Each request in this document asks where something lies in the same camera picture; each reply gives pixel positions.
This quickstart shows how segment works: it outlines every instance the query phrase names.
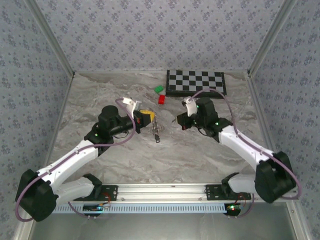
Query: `black bracket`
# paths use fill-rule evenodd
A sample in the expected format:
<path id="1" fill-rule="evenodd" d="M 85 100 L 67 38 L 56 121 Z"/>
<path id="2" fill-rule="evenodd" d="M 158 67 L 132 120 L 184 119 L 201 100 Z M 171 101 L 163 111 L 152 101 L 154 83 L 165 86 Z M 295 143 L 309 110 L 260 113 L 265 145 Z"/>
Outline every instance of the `black bracket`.
<path id="1" fill-rule="evenodd" d="M 280 151 L 274 153 L 273 156 L 292 171 L 288 155 Z M 269 204 L 292 190 L 296 185 L 289 173 L 270 158 L 267 161 L 260 161 L 256 166 L 255 190 Z"/>
<path id="2" fill-rule="evenodd" d="M 38 173 L 31 169 L 25 171 L 20 179 L 15 201 L 18 200 L 22 191 L 35 178 Z M 57 195 L 54 194 L 50 181 L 42 178 L 36 181 L 24 194 L 20 206 L 37 222 L 46 219 L 56 208 Z"/>
<path id="3" fill-rule="evenodd" d="M 74 201 L 95 201 L 95 202 L 105 202 L 108 201 L 108 198 L 110 198 L 110 201 L 116 201 L 118 196 L 118 186 L 117 185 L 102 185 L 101 186 L 101 192 L 99 195 L 93 196 L 89 195 L 86 197 L 79 197 L 75 199 Z"/>
<path id="4" fill-rule="evenodd" d="M 205 186 L 204 192 L 206 193 L 206 199 L 208 201 L 251 200 L 251 194 L 245 192 L 230 192 L 229 194 L 226 194 L 223 190 L 222 184 L 208 184 Z"/>

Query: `red block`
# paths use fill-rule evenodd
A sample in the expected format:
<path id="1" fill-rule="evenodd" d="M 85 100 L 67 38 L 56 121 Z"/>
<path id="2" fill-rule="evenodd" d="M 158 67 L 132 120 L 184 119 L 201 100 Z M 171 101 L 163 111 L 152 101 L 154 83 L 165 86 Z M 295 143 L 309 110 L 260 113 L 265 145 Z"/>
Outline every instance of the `red block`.
<path id="1" fill-rule="evenodd" d="M 166 97 L 165 95 L 160 95 L 158 103 L 159 104 L 165 104 L 165 97 Z"/>

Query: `yellow object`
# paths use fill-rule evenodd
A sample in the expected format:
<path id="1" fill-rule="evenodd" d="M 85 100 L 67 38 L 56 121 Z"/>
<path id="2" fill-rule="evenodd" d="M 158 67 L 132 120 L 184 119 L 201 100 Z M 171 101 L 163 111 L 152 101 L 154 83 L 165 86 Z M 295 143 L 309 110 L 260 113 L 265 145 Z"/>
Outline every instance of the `yellow object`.
<path id="1" fill-rule="evenodd" d="M 149 111 L 149 110 L 140 110 L 140 113 L 142 114 L 149 114 L 150 115 L 150 120 L 151 122 L 154 120 L 156 113 L 153 111 Z"/>

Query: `green block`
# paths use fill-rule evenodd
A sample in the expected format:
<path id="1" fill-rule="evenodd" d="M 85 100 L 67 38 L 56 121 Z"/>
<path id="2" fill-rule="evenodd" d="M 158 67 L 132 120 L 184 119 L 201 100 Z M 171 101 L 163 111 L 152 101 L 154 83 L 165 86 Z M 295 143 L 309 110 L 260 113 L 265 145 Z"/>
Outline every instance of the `green block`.
<path id="1" fill-rule="evenodd" d="M 159 85 L 154 88 L 154 91 L 158 94 L 164 90 L 164 87 Z"/>

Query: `metal frame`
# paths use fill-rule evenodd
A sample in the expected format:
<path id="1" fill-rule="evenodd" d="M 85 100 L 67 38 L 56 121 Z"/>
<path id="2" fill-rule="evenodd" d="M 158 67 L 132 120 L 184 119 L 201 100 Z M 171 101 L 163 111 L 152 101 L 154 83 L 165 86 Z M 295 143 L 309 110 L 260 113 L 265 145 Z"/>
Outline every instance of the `metal frame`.
<path id="1" fill-rule="evenodd" d="M 48 44 L 50 45 L 52 51 L 56 55 L 57 59 L 59 60 L 61 66 L 63 67 L 65 73 L 68 75 L 68 77 L 71 79 L 74 76 L 74 71 L 72 70 L 72 67 L 62 50 L 58 40 L 55 37 L 54 32 L 51 30 L 48 22 L 46 21 L 46 18 L 44 14 L 42 13 L 39 5 L 35 0 L 24 0 L 25 4 L 29 8 L 31 14 L 33 15 L 34 20 L 40 27 L 43 35 L 45 36 Z"/>
<path id="2" fill-rule="evenodd" d="M 259 66 L 264 61 L 268 51 L 275 42 L 278 33 L 285 24 L 289 14 L 296 5 L 297 1 L 298 0 L 285 0 L 283 2 L 276 17 L 273 20 L 273 23 L 271 24 L 271 27 L 269 28 L 267 34 L 264 37 L 259 50 L 257 51 L 256 55 L 254 56 L 254 59 L 252 60 L 252 63 L 248 70 L 250 77 L 253 77 L 256 74 Z"/>
<path id="3" fill-rule="evenodd" d="M 208 201 L 205 193 L 206 185 L 220 183 L 108 183 L 108 185 L 117 185 L 118 194 L 117 204 L 134 203 L 233 203 L 234 200 L 214 200 Z M 256 203 L 264 203 L 259 196 L 255 196 Z M 275 202 L 287 202 L 284 199 L 278 199 Z"/>
<path id="4" fill-rule="evenodd" d="M 20 212 L 20 215 L 24 219 L 28 219 L 31 216 L 24 211 L 23 209 Z M 34 221 L 29 222 L 19 222 L 15 228 L 14 236 L 12 240 L 27 240 L 29 236 L 32 234 Z"/>
<path id="5" fill-rule="evenodd" d="M 248 75 L 246 78 L 248 88 L 252 96 L 253 105 L 257 114 L 257 119 L 261 129 L 262 137 L 268 149 L 276 149 L 266 115 L 263 111 L 261 100 L 258 97 L 258 91 L 254 80 Z M 295 235 L 298 240 L 312 240 L 310 228 L 308 226 L 305 214 L 303 213 L 300 201 L 287 200 L 286 206 L 291 218 Z"/>

